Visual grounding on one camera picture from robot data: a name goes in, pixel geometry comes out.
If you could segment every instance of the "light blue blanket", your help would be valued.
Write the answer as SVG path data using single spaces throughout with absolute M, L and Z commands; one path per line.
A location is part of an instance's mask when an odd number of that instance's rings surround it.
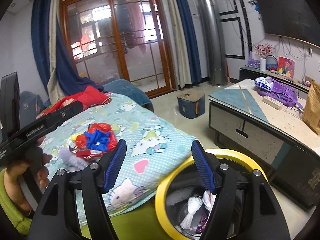
M 103 199 L 110 216 L 131 211 L 149 200 L 157 186 L 191 153 L 195 139 L 175 128 L 166 120 L 139 106 L 129 97 L 110 94 L 112 101 L 104 106 L 87 109 L 49 133 L 41 147 L 54 158 L 47 167 L 49 179 L 66 166 L 57 153 L 67 145 L 68 138 L 84 132 L 91 123 L 104 122 L 112 126 L 117 139 L 127 142 L 127 155 L 116 184 Z M 76 193 L 80 226 L 86 224 L 81 191 Z

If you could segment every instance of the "coffee table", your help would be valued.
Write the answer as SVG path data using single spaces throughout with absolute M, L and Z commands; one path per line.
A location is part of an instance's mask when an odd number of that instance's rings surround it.
M 299 207 L 300 216 L 312 213 L 320 200 L 320 137 L 301 120 L 303 109 L 284 106 L 279 111 L 265 104 L 250 79 L 209 100 L 215 144 L 253 158 L 285 202 Z

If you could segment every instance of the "green sleeve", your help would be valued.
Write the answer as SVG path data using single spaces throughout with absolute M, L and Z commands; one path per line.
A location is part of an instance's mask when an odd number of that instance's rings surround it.
M 16 206 L 11 202 L 4 188 L 4 173 L 5 169 L 0 173 L 0 204 L 7 217 L 10 219 L 11 223 L 19 231 L 19 233 L 27 235 L 32 220 L 23 216 Z

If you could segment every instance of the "blue curtain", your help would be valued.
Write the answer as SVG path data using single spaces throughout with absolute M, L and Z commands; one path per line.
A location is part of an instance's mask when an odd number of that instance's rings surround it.
M 51 0 L 34 0 L 31 18 L 31 40 L 33 54 L 37 69 L 47 91 L 50 78 L 49 61 L 49 12 Z M 72 67 L 66 46 L 64 44 L 61 30 L 57 21 L 57 65 L 56 73 L 59 85 L 65 95 L 73 95 L 84 91 L 88 85 L 103 91 L 102 86 L 96 85 L 88 78 L 77 75 Z
M 199 51 L 190 8 L 187 0 L 177 0 L 177 4 L 187 44 L 191 81 L 192 83 L 199 83 L 201 82 Z

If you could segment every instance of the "power strip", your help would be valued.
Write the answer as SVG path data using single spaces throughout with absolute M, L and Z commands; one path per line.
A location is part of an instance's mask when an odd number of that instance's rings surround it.
M 273 108 L 277 110 L 281 110 L 283 104 L 279 102 L 278 100 L 270 97 L 270 96 L 264 96 L 262 99 L 262 102 L 265 102 L 267 105 L 272 106 Z

